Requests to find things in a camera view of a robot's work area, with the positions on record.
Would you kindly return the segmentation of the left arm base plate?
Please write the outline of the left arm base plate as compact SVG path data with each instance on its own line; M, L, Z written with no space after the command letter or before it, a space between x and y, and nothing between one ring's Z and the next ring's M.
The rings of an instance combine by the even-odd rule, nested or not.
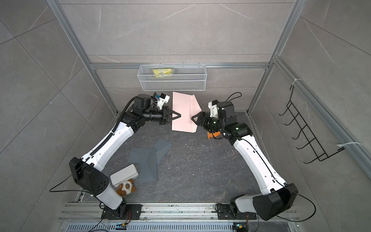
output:
M143 205L141 204L124 204L118 209L113 210L107 206L104 207L101 219L108 220L139 220Z

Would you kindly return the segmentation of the grey envelope lower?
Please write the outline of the grey envelope lower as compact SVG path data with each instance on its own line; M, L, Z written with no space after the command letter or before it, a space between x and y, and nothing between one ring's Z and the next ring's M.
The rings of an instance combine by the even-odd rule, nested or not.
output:
M157 181L157 151L155 148L141 151L139 183Z

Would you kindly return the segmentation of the grey envelope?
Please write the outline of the grey envelope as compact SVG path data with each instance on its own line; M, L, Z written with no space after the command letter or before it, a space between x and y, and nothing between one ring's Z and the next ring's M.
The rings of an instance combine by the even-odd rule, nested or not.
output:
M129 153L128 162L139 163L141 156L150 155L151 152L151 148L133 148Z
M169 149L172 147L173 144L170 142L164 140L164 139L159 139L153 148L156 149L156 155L157 155L157 164L160 164L162 158L166 155L166 153L169 151Z
M157 181L157 151L155 148L141 151L139 183Z

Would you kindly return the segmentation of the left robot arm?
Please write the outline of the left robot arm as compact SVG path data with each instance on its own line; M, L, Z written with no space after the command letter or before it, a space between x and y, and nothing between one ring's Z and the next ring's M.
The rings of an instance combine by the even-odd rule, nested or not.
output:
M70 160L70 176L83 192L92 194L110 210L124 211L124 198L115 191L102 170L121 145L146 122L165 125L181 117L180 113L166 106L169 99L170 96L163 93L139 94L131 98L108 134L87 154Z

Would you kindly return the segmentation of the orange shark plush toy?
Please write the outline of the orange shark plush toy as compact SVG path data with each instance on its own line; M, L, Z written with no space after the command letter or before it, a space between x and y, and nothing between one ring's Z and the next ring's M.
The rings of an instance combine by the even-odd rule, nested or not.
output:
M208 137L208 139L213 138L213 139L217 139L217 140L220 140L220 139L224 138L223 134L220 131L215 131L215 132L208 131L207 132L207 137Z

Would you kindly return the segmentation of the aluminium rail base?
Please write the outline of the aluminium rail base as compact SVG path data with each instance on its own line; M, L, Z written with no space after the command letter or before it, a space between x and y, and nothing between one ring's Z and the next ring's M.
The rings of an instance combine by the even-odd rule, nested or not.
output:
M255 214L227 213L226 203L135 203L123 219L102 219L98 203L68 203L54 232L301 232L296 212L290 221L274 217L264 221Z

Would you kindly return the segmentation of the pink envelope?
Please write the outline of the pink envelope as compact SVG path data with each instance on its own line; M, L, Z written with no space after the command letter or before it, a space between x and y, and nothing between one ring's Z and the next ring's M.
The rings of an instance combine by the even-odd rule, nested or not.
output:
M173 110L180 113L181 118L172 122L172 130L195 133L198 126L191 117L202 111L195 95L173 92Z

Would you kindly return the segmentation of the grey envelope upper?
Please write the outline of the grey envelope upper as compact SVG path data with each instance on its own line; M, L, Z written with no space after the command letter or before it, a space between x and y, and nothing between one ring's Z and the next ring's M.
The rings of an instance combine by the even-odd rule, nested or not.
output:
M159 139L153 148L156 149L156 155L157 155L157 164L160 164L162 158L166 155L166 153L169 151L169 149L172 147L173 144L170 142L164 140L164 139Z

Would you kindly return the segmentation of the yellow packet in basket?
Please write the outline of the yellow packet in basket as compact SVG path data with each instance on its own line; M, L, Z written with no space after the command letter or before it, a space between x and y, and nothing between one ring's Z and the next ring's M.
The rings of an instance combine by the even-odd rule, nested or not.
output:
M165 78L165 77L173 76L175 74L175 69L174 68L159 68L159 69L153 69L152 72L156 78Z

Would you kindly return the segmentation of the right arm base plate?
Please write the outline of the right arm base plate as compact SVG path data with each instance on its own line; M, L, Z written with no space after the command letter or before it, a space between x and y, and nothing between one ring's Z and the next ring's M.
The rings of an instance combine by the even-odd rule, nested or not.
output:
M247 220L247 219L258 219L256 213L241 213L237 207L233 204L222 204L217 203L214 206L215 212L219 220Z

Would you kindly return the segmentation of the grey envelope left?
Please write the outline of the grey envelope left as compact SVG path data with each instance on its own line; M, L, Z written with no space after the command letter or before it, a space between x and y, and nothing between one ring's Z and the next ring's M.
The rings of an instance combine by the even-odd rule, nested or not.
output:
M151 152L151 148L133 148L129 153L128 162L139 163L141 156L150 155Z

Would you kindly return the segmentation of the white rectangular box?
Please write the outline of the white rectangular box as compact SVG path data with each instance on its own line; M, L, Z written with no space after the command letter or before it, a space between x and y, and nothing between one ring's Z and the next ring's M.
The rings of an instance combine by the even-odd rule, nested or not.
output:
M112 174L110 176L111 183L118 187L120 184L124 183L125 181L128 181L129 179L134 179L139 176L139 173L135 167L134 164L131 164L120 171Z

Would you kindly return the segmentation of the brown panda plush toy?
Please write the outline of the brown panda plush toy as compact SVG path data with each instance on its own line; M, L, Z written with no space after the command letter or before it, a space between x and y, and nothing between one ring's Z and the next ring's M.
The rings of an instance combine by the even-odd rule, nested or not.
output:
M129 195L136 191L136 187L133 185L133 179L129 179L119 184L117 193L121 196Z

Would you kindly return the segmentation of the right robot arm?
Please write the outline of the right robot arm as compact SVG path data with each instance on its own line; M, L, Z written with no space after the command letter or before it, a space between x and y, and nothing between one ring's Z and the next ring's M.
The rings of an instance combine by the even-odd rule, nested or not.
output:
M220 138L227 139L239 152L258 183L261 194L245 194L231 199L231 214L237 217L243 213L251 213L268 221L289 210L300 194L295 184L287 183L275 171L249 126L238 121L232 101L241 96L240 92L235 92L225 101L211 101L209 113L192 113L191 120L210 134L220 132Z

